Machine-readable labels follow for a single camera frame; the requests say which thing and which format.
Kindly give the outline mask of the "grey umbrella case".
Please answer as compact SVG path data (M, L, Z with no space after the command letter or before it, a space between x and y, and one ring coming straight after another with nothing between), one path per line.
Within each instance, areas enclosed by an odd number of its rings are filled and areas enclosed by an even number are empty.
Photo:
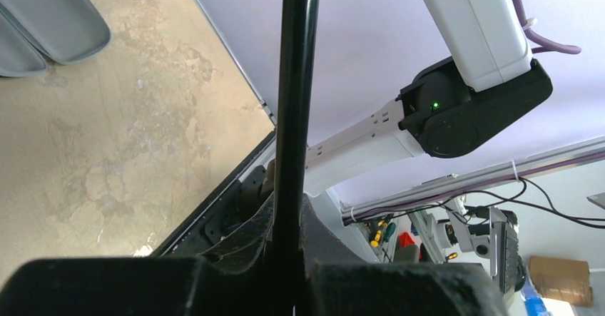
M1 0L1 76L46 70L47 60L69 65L110 44L109 25L90 0Z

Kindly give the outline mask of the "aluminium frame rail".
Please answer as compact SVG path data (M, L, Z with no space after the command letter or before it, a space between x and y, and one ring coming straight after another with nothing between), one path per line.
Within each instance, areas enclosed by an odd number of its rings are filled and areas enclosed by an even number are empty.
M449 175L417 185L409 190L360 205L344 207L345 225L379 215L426 205L468 190L491 188L509 180L548 173L604 159L604 137L564 146L556 150L513 160L464 175Z

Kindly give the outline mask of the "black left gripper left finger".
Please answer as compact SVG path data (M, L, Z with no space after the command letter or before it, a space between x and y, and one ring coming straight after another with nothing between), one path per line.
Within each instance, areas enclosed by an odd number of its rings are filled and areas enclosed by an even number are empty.
M40 259L1 289L2 315L271 315L264 289L204 257Z

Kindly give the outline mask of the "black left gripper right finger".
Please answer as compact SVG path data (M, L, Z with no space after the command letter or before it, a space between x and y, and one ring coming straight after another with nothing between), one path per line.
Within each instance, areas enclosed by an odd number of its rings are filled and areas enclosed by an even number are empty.
M311 315L507 315L497 286L475 264L316 265Z

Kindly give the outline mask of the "pink and black folding umbrella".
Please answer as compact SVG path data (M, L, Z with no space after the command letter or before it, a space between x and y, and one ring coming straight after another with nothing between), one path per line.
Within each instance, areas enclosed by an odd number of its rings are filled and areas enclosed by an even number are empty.
M319 0L283 0L273 219L272 311L291 315L304 290L300 244Z

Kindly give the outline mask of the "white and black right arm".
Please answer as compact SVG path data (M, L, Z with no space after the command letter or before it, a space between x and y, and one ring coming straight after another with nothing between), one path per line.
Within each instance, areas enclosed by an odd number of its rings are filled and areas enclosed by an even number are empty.
M419 72L380 110L311 147L305 193L319 195L405 158L465 156L552 94L522 0L423 2L449 58Z

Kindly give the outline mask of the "background robot equipment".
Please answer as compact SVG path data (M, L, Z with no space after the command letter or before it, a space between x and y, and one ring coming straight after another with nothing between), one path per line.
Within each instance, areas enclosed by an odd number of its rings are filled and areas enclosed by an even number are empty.
M441 203L447 214L445 220L420 209L408 215L422 241L423 255L432 263L446 263L450 261L447 250L458 247L462 253L488 260L489 275L504 299L510 300L527 280L519 255L517 217L495 206L467 207L465 201L462 195Z

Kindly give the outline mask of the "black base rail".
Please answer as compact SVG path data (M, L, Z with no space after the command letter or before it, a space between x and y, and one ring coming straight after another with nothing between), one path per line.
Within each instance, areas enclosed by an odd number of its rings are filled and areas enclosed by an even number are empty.
M275 157L275 142L275 131L272 131L151 256L200 255L250 219L263 204L260 195L269 163Z

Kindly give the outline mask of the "cardboard box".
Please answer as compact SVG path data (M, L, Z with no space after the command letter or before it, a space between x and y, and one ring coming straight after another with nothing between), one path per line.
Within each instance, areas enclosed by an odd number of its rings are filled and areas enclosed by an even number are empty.
M594 306L588 262L531 256L527 272L542 297L581 307Z

